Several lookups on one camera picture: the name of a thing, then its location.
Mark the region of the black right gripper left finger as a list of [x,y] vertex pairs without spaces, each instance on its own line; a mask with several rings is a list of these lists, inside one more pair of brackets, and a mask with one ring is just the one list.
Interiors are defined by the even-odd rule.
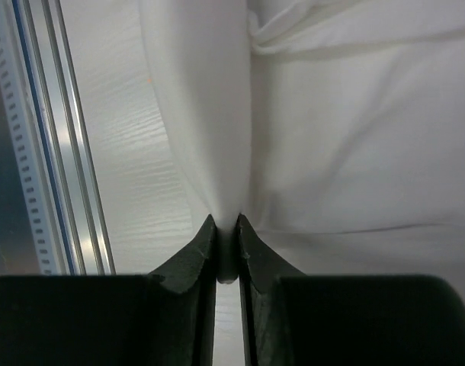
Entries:
[[216,226],[148,274],[0,277],[0,365],[209,365]]

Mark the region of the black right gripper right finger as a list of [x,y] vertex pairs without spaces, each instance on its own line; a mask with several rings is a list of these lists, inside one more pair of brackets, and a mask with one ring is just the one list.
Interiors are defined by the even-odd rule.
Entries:
[[465,365],[465,306],[428,275],[304,274],[236,224],[248,365]]

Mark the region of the white t shirt robot print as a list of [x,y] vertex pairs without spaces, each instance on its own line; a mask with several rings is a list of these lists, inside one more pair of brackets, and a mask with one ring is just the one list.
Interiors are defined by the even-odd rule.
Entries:
[[309,266],[465,264],[465,1],[141,1],[151,83],[195,220]]

